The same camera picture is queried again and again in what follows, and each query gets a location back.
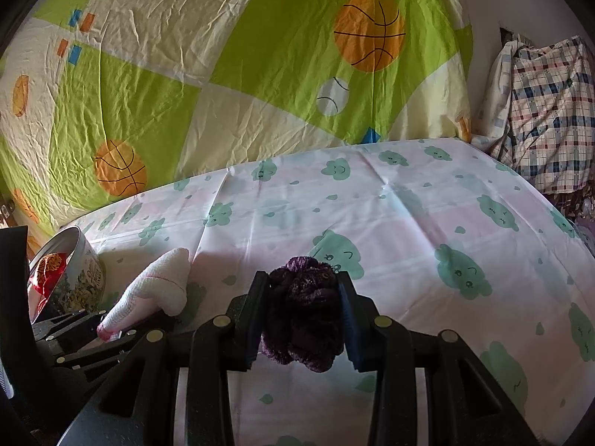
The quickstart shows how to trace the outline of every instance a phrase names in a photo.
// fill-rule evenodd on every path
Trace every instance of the basketball print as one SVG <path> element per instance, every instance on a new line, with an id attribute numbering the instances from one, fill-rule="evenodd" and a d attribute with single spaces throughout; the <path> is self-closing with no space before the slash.
<path id="1" fill-rule="evenodd" d="M 35 224 L 39 224 L 39 217 L 35 212 L 35 209 L 33 209 L 33 206 L 31 206 L 31 202 L 29 202 L 29 199 L 23 190 L 19 188 L 15 189 L 13 191 L 13 199 L 19 208 L 22 209 L 23 213 L 25 213 L 25 216 L 31 218 Z"/>
<path id="2" fill-rule="evenodd" d="M 126 198 L 147 187 L 147 168 L 124 141 L 109 139 L 101 144 L 94 167 L 99 185 L 112 196 Z"/>
<path id="3" fill-rule="evenodd" d="M 349 0 L 335 20 L 334 39 L 343 59 L 362 72 L 392 64 L 405 40 L 405 17 L 393 0 Z"/>
<path id="4" fill-rule="evenodd" d="M 29 76 L 21 75 L 14 84 L 13 89 L 13 114 L 22 117 L 27 109 L 29 100 Z"/>

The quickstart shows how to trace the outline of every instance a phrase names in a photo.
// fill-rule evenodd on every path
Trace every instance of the white bedsheet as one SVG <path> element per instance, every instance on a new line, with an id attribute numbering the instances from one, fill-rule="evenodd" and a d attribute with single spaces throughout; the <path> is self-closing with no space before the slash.
<path id="1" fill-rule="evenodd" d="M 105 265 L 107 306 L 151 261 L 186 247 L 180 327 L 192 329 L 224 313 L 256 271 L 312 253 L 409 329 L 459 332 L 535 433 L 561 443 L 593 399 L 595 260 L 536 190 L 457 139 L 238 165 L 74 224 Z M 230 375 L 236 444 L 365 444 L 373 386 L 345 356 L 317 375 L 260 354 Z"/>

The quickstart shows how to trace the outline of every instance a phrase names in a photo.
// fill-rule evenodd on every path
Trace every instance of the bed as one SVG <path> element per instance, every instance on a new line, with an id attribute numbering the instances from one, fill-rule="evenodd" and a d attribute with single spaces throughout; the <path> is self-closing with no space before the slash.
<path id="1" fill-rule="evenodd" d="M 465 137 L 471 52 L 462 0 L 40 0 L 2 56 L 5 191 L 43 239 L 240 162 Z"/>
<path id="2" fill-rule="evenodd" d="M 310 254 L 348 271 L 359 294 L 407 328 L 457 330 L 536 435 L 561 444 L 593 399 L 595 259 L 533 187 L 459 139 L 241 164 L 73 224 L 105 267 L 105 308 L 150 262 L 184 247 L 192 269 L 178 330 L 190 330 L 224 313 L 256 271 Z M 236 444 L 365 444 L 373 391 L 374 377 L 345 355 L 314 374 L 259 354 L 230 377 Z"/>
<path id="3" fill-rule="evenodd" d="M 561 444 L 595 390 L 595 263 L 535 189 L 463 142 L 498 26 L 522 13 L 468 2 L 471 20 L 463 0 L 39 0 L 0 60 L 0 190 L 32 244 L 84 231 L 105 308 L 189 249 L 179 330 L 291 256 L 346 269 L 406 327 L 457 330 Z M 543 28 L 581 32 L 547 2 L 560 12 Z M 364 444 L 373 392 L 345 356 L 315 375 L 259 355 L 230 377 L 236 442 Z"/>

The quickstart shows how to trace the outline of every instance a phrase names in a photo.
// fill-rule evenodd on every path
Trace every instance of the purple fuzzy scrunchie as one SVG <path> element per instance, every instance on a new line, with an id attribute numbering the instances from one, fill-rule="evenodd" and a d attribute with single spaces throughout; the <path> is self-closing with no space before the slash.
<path id="1" fill-rule="evenodd" d="M 343 352 L 341 297 L 327 263 L 297 256 L 269 274 L 263 353 L 282 365 L 297 360 L 314 372 Z"/>

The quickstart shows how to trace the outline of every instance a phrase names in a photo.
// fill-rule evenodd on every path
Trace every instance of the cartoon cloud print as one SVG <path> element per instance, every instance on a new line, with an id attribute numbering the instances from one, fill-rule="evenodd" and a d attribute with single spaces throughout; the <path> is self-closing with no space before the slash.
<path id="1" fill-rule="evenodd" d="M 314 248 L 310 251 L 311 257 L 328 263 L 335 272 L 348 272 L 352 280 L 364 276 L 364 269 L 359 263 L 362 257 L 349 238 L 327 229 L 322 235 L 316 236 L 312 243 Z"/>
<path id="2" fill-rule="evenodd" d="M 438 161 L 452 161 L 452 158 L 450 157 L 449 153 L 434 145 L 429 145 L 428 147 L 426 147 L 424 149 L 424 153 L 426 153 L 428 156 L 431 156 L 434 159 L 437 159 Z"/>
<path id="3" fill-rule="evenodd" d="M 203 220 L 203 223 L 206 227 L 211 226 L 225 226 L 229 224 L 230 216 L 232 214 L 231 206 L 233 203 L 215 203 L 213 206 L 210 207 L 208 217 Z"/>
<path id="4" fill-rule="evenodd" d="M 498 381 L 519 412 L 525 416 L 529 384 L 520 363 L 507 352 L 500 342 L 492 342 L 490 348 L 481 353 L 480 360 Z"/>
<path id="5" fill-rule="evenodd" d="M 556 208 L 550 211 L 551 217 L 554 220 L 554 223 L 558 228 L 560 228 L 564 233 L 566 233 L 570 238 L 574 238 L 576 233 L 574 228 L 570 224 L 570 222 L 558 211 Z"/>
<path id="6" fill-rule="evenodd" d="M 128 223 L 133 217 L 141 211 L 142 203 L 135 204 L 134 206 L 130 207 L 120 219 L 120 223 L 126 224 Z"/>
<path id="7" fill-rule="evenodd" d="M 109 214 L 100 224 L 99 224 L 99 231 L 103 231 L 108 224 L 111 223 L 111 220 L 114 219 L 115 213 Z"/>
<path id="8" fill-rule="evenodd" d="M 150 242 L 151 238 L 153 238 L 153 236 L 155 236 L 155 234 L 161 229 L 163 223 L 165 223 L 165 218 L 151 221 L 149 226 L 145 227 L 145 229 L 139 233 L 139 238 L 141 239 L 139 246 L 145 246 L 148 242 Z"/>
<path id="9" fill-rule="evenodd" d="M 185 180 L 179 180 L 174 183 L 174 189 L 176 191 L 183 191 L 188 183 L 190 182 L 190 178 L 186 178 Z"/>
<path id="10" fill-rule="evenodd" d="M 497 201 L 494 201 L 489 196 L 483 194 L 477 201 L 480 203 L 481 211 L 492 218 L 492 221 L 500 227 L 510 228 L 514 231 L 519 231 L 519 227 L 515 222 L 515 217 L 506 206 Z"/>
<path id="11" fill-rule="evenodd" d="M 346 159 L 338 158 L 328 161 L 326 168 L 321 173 L 325 176 L 332 176 L 335 181 L 344 181 L 351 175 L 351 169 Z"/>
<path id="12" fill-rule="evenodd" d="M 593 323 L 591 323 L 589 317 L 574 302 L 570 305 L 570 310 L 568 310 L 568 318 L 570 319 L 572 340 L 578 347 L 581 359 L 584 362 L 595 360 L 595 332 L 593 332 Z"/>
<path id="13" fill-rule="evenodd" d="M 400 164 L 401 166 L 404 166 L 404 167 L 409 166 L 409 163 L 403 156 L 401 156 L 399 153 L 395 153 L 393 151 L 382 151 L 378 155 L 378 159 L 380 159 L 380 161 L 385 162 L 386 164 L 389 164 L 391 166 L 396 166 L 397 164 Z"/>
<path id="14" fill-rule="evenodd" d="M 447 287 L 456 288 L 466 300 L 492 294 L 483 270 L 465 253 L 440 245 L 434 256 L 439 261 L 438 276 Z"/>
<path id="15" fill-rule="evenodd" d="M 261 161 L 257 168 L 252 171 L 252 181 L 270 181 L 277 173 L 277 165 L 267 159 Z"/>

